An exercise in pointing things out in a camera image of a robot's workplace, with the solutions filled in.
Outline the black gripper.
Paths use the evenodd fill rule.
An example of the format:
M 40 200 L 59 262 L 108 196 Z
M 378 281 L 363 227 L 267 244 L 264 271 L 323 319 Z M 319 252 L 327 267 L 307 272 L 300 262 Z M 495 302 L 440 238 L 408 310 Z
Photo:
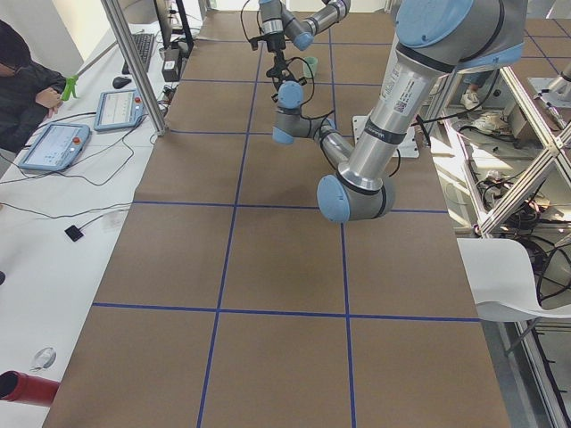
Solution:
M 284 80 L 287 75 L 287 63 L 284 56 L 285 37 L 283 35 L 267 35 L 266 45 L 268 51 L 274 55 L 273 66 L 266 71 L 266 76 L 276 80 Z

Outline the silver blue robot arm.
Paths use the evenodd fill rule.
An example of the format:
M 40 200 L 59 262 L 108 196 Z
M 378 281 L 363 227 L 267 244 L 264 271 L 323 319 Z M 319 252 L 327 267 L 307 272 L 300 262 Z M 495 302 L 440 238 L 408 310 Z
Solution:
M 274 54 L 274 65 L 266 72 L 276 88 L 285 81 L 296 81 L 285 58 L 286 38 L 300 51 L 307 49 L 317 34 L 343 20 L 351 9 L 350 0 L 324 1 L 324 7 L 310 17 L 298 20 L 282 1 L 259 1 L 261 33 L 249 40 L 253 51 L 263 41 Z
M 523 52 L 525 1 L 403 1 L 395 17 L 395 64 L 387 73 L 377 105 L 356 144 L 349 144 L 326 119 L 302 115 L 303 91 L 286 71 L 283 52 L 290 39 L 300 50 L 342 20 L 348 1 L 327 1 L 298 21 L 280 1 L 261 1 L 262 34 L 274 53 L 277 116 L 273 138 L 290 144 L 311 138 L 335 173 L 319 181 L 322 215 L 336 223 L 384 216 L 394 202 L 385 167 L 403 141 L 422 103 L 439 78 L 454 71 L 494 70 Z

